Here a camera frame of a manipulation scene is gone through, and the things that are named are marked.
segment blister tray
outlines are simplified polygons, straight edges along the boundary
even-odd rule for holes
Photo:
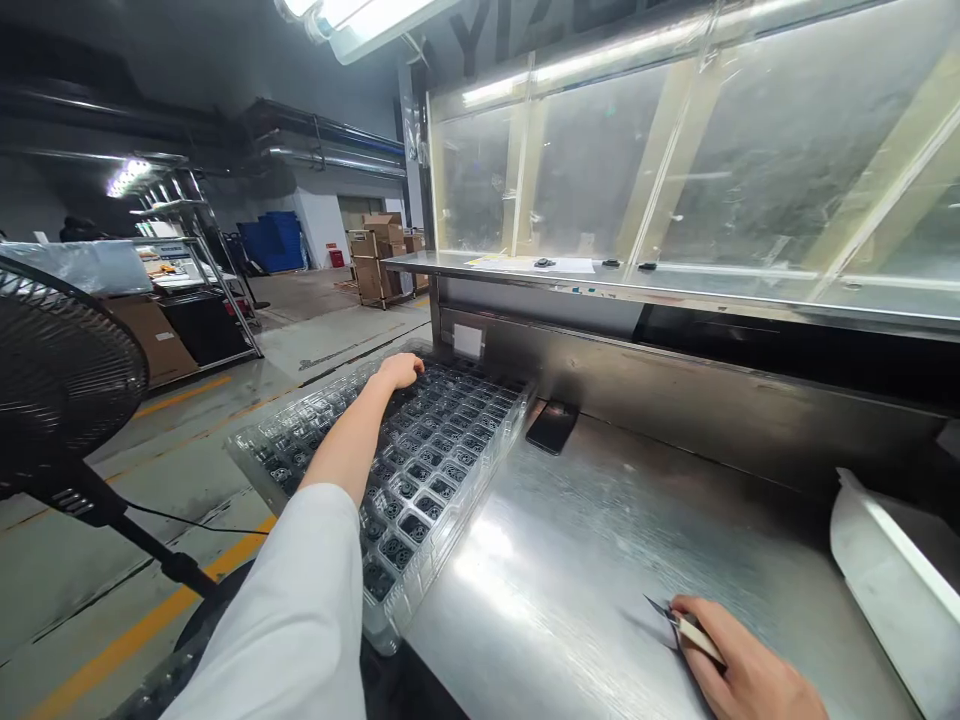
[[[426,372],[390,399],[360,507],[364,633],[384,655],[399,647],[533,396],[532,384],[434,355],[426,343],[397,352],[418,354]],[[365,363],[227,441],[274,513],[378,367],[379,361]]]

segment blue container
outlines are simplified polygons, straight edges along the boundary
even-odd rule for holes
[[[268,212],[255,223],[237,223],[247,255],[265,272],[303,269],[300,221],[293,212]]]

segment plastic tray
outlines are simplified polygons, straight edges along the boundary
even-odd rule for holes
[[[531,383],[434,355],[423,342],[397,352],[420,355],[426,372],[387,406],[360,508],[364,633],[384,655],[399,647],[533,397]],[[228,439],[228,452],[274,513],[378,367],[365,363]]]
[[[928,720],[960,716],[960,539],[938,517],[866,491],[839,469],[830,548]]]

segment black phone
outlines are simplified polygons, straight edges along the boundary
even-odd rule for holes
[[[527,430],[527,442],[551,455],[559,455],[579,416],[578,408],[551,400]]]

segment concrete floor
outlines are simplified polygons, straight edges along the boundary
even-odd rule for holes
[[[430,338],[425,298],[386,312],[347,303],[353,298],[329,287],[342,274],[258,279],[258,297],[277,301],[274,326],[260,335],[266,357],[150,398],[88,462],[138,504],[213,527],[269,529],[272,516],[224,452],[225,439],[348,373],[358,355]],[[327,287],[304,287],[318,281]],[[250,559],[262,541],[131,515],[212,574]],[[112,531],[22,495],[0,504],[0,577],[0,720],[108,714],[168,654],[197,604]]]
[[[269,308],[258,313],[263,330],[276,330],[359,305],[356,290],[345,293],[334,287],[334,283],[351,277],[350,268],[337,268],[250,278],[257,300],[270,303]]]

